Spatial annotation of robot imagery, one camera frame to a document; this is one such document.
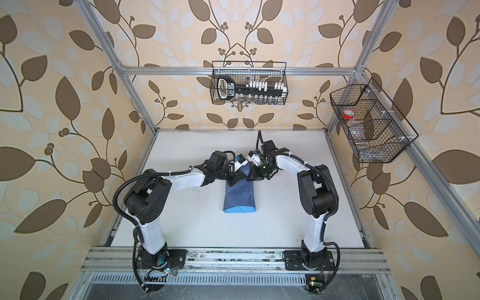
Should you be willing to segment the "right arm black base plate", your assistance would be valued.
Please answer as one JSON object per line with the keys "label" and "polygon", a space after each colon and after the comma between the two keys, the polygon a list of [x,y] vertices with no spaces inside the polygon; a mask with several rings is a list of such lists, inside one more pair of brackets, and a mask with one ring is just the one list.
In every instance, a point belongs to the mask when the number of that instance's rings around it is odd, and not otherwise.
{"label": "right arm black base plate", "polygon": [[307,249],[287,250],[282,253],[285,269],[288,271],[333,271],[333,254],[326,248],[318,252]]}

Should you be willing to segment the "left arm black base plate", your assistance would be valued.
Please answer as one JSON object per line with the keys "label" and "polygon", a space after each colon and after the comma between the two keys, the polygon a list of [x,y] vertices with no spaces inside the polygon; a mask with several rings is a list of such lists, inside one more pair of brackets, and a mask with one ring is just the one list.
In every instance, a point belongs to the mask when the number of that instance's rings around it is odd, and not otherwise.
{"label": "left arm black base plate", "polygon": [[134,262],[137,268],[142,270],[166,270],[182,268],[186,262],[187,251],[185,249],[161,250],[157,254],[150,254],[143,247],[137,250]]}

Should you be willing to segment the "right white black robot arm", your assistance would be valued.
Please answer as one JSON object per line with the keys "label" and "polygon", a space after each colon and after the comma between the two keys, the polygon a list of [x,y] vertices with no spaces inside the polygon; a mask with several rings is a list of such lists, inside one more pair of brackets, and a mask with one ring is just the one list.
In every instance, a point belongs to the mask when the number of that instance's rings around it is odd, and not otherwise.
{"label": "right white black robot arm", "polygon": [[289,149],[278,148],[271,140],[264,141],[261,131],[257,134],[255,150],[249,152],[247,159],[251,163],[248,181],[270,180],[278,171],[286,171],[297,178],[301,206],[311,216],[311,224],[301,241],[299,267],[313,271],[333,266],[333,257],[327,247],[338,245],[325,241],[325,231],[328,219],[338,211],[340,199],[328,167],[312,166]]}

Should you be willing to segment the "light blue wrapping paper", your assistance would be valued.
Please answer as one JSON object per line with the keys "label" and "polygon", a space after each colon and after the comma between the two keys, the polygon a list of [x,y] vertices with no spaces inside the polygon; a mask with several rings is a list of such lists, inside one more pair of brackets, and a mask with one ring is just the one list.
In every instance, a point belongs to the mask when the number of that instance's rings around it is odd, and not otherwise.
{"label": "light blue wrapping paper", "polygon": [[251,163],[233,173],[226,185],[223,211],[225,213],[254,213],[256,211],[254,185],[247,181]]}

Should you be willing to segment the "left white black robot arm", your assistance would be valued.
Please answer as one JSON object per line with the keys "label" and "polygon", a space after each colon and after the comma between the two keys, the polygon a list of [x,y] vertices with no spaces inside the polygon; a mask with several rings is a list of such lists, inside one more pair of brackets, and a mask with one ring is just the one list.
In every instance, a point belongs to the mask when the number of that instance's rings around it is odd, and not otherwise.
{"label": "left white black robot arm", "polygon": [[133,226],[133,265],[141,262],[147,268],[166,270],[174,264],[161,232],[160,216],[171,192],[207,186],[216,180],[233,186],[246,175],[240,169],[246,165],[243,155],[232,151],[215,151],[203,163],[186,171],[157,172],[148,169],[123,183],[112,198],[115,211]]}

